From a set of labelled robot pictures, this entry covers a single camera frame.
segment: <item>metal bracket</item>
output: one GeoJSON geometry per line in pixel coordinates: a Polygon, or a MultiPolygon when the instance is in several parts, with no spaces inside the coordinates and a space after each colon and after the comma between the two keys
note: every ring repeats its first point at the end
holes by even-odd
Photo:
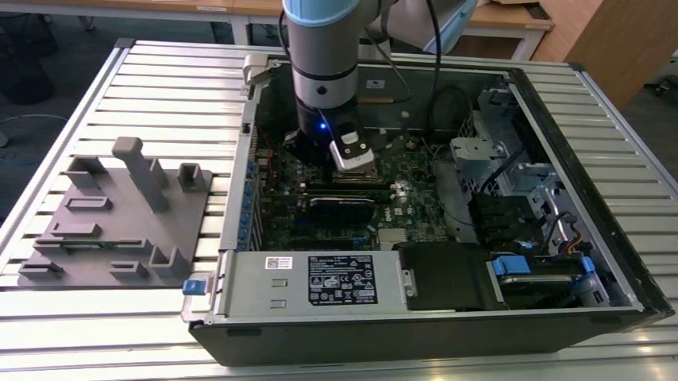
{"type": "Polygon", "coordinates": [[[408,298],[416,298],[416,284],[413,283],[412,270],[403,270],[403,289],[408,298]]]}
{"type": "Polygon", "coordinates": [[[551,164],[516,164],[508,172],[508,179],[512,182],[513,191],[531,192],[535,187],[541,184],[541,181],[548,177],[553,171],[551,164]]]}
{"type": "Polygon", "coordinates": [[[247,86],[253,86],[265,81],[269,77],[268,70],[279,67],[279,63],[271,63],[268,55],[261,53],[248,54],[244,57],[243,64],[243,81],[247,86]]]}

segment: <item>table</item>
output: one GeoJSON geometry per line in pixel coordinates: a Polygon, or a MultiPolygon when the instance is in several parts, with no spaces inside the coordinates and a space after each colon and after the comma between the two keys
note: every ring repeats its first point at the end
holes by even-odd
{"type": "MultiPolygon", "coordinates": [[[[251,25],[276,25],[280,0],[0,0],[0,11],[129,17],[162,20],[228,22],[236,45],[251,44],[251,25]]],[[[529,60],[551,20],[533,19],[521,6],[480,6],[464,31],[467,36],[519,39],[513,60],[529,60]]]]}
{"type": "MultiPolygon", "coordinates": [[[[469,381],[579,381],[582,375],[618,381],[672,379],[678,317],[632,333],[595,337],[555,354],[224,368],[186,332],[178,316],[180,290],[12,291],[18,266],[69,187],[60,173],[69,157],[109,152],[120,135],[146,139],[144,154],[158,158],[164,168],[189,158],[217,175],[197,242],[198,260],[192,264],[194,272],[214,269],[240,107],[247,100],[240,92],[241,68],[252,52],[279,55],[281,51],[154,41],[113,49],[0,228],[0,288],[6,291],[0,292],[5,355],[0,373],[6,372],[0,379],[453,381],[459,374],[469,381]]],[[[412,59],[432,62],[432,56],[393,54],[396,62],[412,59]]],[[[564,63],[516,65],[451,57],[444,62],[519,66],[525,72],[647,270],[678,308],[678,184],[586,72],[564,63]]],[[[110,157],[102,160],[116,165],[110,157]]],[[[206,308],[204,301],[194,303],[192,310],[206,308]]]]}

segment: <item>barcode sticker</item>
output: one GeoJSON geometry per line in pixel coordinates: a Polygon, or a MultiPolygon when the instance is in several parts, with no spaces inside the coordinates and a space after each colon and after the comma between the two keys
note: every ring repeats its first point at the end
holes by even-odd
{"type": "Polygon", "coordinates": [[[267,256],[265,257],[265,270],[291,270],[292,257],[291,256],[267,256]]]}

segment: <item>floor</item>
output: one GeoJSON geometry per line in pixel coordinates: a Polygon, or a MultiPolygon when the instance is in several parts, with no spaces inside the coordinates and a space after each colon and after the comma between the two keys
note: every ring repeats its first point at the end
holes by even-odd
{"type": "MultiPolygon", "coordinates": [[[[42,59],[42,65],[56,93],[48,101],[33,106],[16,106],[0,95],[0,118],[22,114],[68,117],[120,37],[213,43],[210,25],[202,22],[97,17],[94,27],[96,30],[86,33],[77,17],[53,16],[50,29],[58,52],[42,59]]],[[[221,39],[231,38],[228,28],[220,28],[219,34],[221,39]]],[[[253,28],[253,42],[276,45],[276,39],[268,38],[260,27],[253,28]]],[[[672,176],[678,177],[678,96],[667,94],[656,98],[651,89],[643,89],[626,107],[624,116],[672,176]]],[[[0,223],[38,166],[6,164],[1,160],[40,160],[61,126],[62,122],[56,119],[20,119],[0,124],[0,132],[9,138],[9,144],[0,148],[0,223]]]]}

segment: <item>black cable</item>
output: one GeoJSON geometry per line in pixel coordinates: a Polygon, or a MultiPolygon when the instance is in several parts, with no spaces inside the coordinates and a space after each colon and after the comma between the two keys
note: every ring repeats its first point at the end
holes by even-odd
{"type": "Polygon", "coordinates": [[[473,224],[471,224],[469,222],[464,222],[464,221],[461,221],[461,220],[460,220],[460,219],[459,219],[455,215],[452,215],[452,213],[449,213],[449,211],[447,210],[447,206],[445,206],[443,203],[440,203],[440,206],[443,207],[444,214],[447,214],[447,216],[448,216],[452,220],[455,220],[456,222],[459,222],[461,225],[469,226],[471,228],[473,228],[473,227],[475,227],[475,225],[473,225],[473,224]]]}
{"type": "MultiPolygon", "coordinates": [[[[440,25],[437,23],[437,15],[435,14],[433,1],[425,0],[425,5],[428,6],[428,14],[431,16],[431,22],[433,23],[433,32],[435,32],[435,67],[433,67],[433,83],[431,84],[431,96],[428,99],[428,108],[435,102],[435,93],[437,91],[437,81],[440,77],[440,66],[443,65],[443,42],[440,37],[440,25]]],[[[432,129],[425,125],[423,127],[424,131],[432,132],[432,129]]]]}
{"type": "Polygon", "coordinates": [[[409,85],[407,81],[404,80],[403,73],[400,73],[400,70],[397,69],[396,64],[391,60],[391,57],[388,57],[388,54],[383,51],[381,47],[379,46],[377,42],[373,40],[372,36],[369,36],[369,31],[367,28],[364,29],[364,34],[367,36],[367,39],[372,43],[373,47],[379,51],[379,54],[381,55],[383,59],[388,62],[388,65],[391,65],[392,71],[395,71],[395,75],[400,79],[400,82],[403,83],[404,89],[407,90],[407,96],[404,98],[395,98],[392,100],[392,103],[405,103],[409,99],[412,99],[412,90],[409,89],[409,85]]]}
{"type": "Polygon", "coordinates": [[[555,231],[555,227],[558,225],[558,221],[560,221],[566,216],[571,215],[570,212],[563,211],[555,216],[555,220],[552,220],[551,226],[548,226],[547,235],[543,236],[541,248],[539,249],[540,254],[545,255],[548,251],[548,241],[552,237],[552,232],[555,231]]]}
{"type": "Polygon", "coordinates": [[[511,164],[515,163],[517,160],[517,157],[520,157],[521,153],[525,151],[524,147],[520,147],[519,150],[516,150],[511,155],[505,158],[501,165],[496,168],[496,171],[492,172],[487,180],[483,182],[483,185],[480,187],[480,193],[485,191],[485,188],[489,186],[491,182],[495,181],[495,179],[499,177],[499,175],[503,173],[503,171],[511,166],[511,164]]]}
{"type": "Polygon", "coordinates": [[[289,48],[287,47],[285,38],[283,37],[283,19],[285,18],[285,10],[280,11],[280,17],[277,18],[277,41],[280,42],[280,47],[285,52],[287,59],[292,60],[292,56],[289,55],[289,48]]]}
{"type": "Polygon", "coordinates": [[[428,104],[428,108],[425,110],[425,126],[428,127],[429,131],[435,131],[435,109],[439,104],[440,96],[448,92],[452,92],[457,94],[465,103],[465,107],[468,108],[468,114],[473,112],[473,103],[469,99],[468,94],[465,93],[464,89],[461,89],[459,86],[456,86],[453,83],[445,84],[443,87],[440,87],[433,94],[433,98],[431,100],[431,103],[428,104]]]}

